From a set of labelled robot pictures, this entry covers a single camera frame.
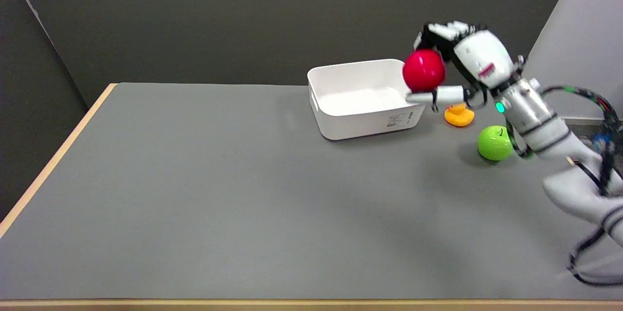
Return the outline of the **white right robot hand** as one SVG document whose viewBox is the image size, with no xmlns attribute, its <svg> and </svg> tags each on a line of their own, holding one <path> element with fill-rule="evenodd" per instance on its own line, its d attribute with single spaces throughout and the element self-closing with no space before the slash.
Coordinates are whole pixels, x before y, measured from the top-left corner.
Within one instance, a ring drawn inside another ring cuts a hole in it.
<svg viewBox="0 0 623 311">
<path fill-rule="evenodd" d="M 411 92 L 405 100 L 411 104 L 439 105 L 467 103 L 479 91 L 494 91 L 516 71 L 508 50 L 485 25 L 453 21 L 428 22 L 414 41 L 415 52 L 433 49 L 444 63 L 452 63 L 469 86 L 440 86 Z"/>
</svg>

